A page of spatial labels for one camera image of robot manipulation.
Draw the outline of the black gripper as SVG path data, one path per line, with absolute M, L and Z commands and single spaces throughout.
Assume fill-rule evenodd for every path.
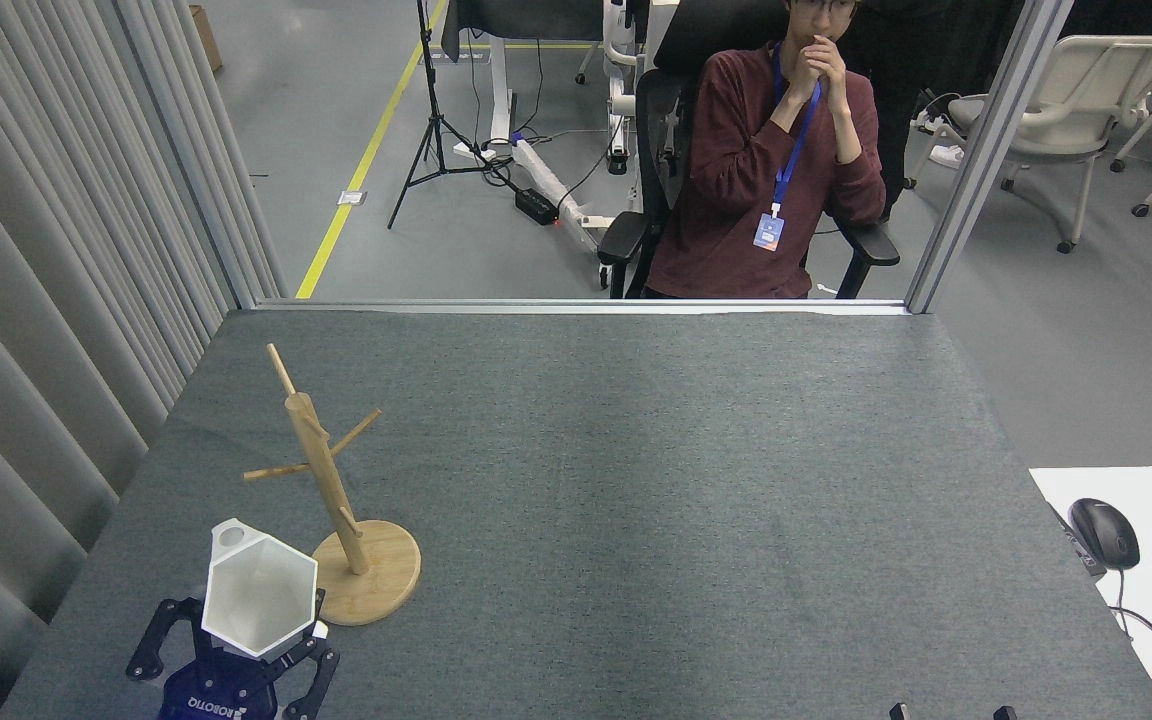
M 160 651 L 166 635 L 180 620 L 191 626 L 195 660 L 166 679 L 160 719 L 274 719 L 276 717 L 275 682 L 285 670 L 302 661 L 314 662 L 314 679 L 306 694 L 285 705 L 283 719 L 317 719 L 329 692 L 340 655 L 326 641 L 328 626 L 321 620 L 306 626 L 301 639 L 279 657 L 279 666 L 248 659 L 212 644 L 211 635 L 200 628 L 204 601 L 195 597 L 183 600 L 166 598 L 157 605 L 147 621 L 131 660 L 126 666 L 128 679 L 157 679 L 164 670 Z

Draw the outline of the person's left hand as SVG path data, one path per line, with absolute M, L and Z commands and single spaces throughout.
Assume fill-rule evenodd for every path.
M 836 41 L 827 35 L 814 35 L 813 45 L 808 53 L 812 58 L 814 71 L 827 78 L 829 86 L 829 108 L 833 113 L 842 113 L 847 103 L 847 68 L 846 61 L 838 51 Z

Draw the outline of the person's right hand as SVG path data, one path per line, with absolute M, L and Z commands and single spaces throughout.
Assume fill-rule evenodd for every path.
M 828 76 L 835 55 L 835 46 L 824 35 L 814 35 L 812 40 L 805 41 L 796 51 L 790 70 L 786 71 L 788 77 L 786 99 L 799 104 L 812 99 L 820 78 Z

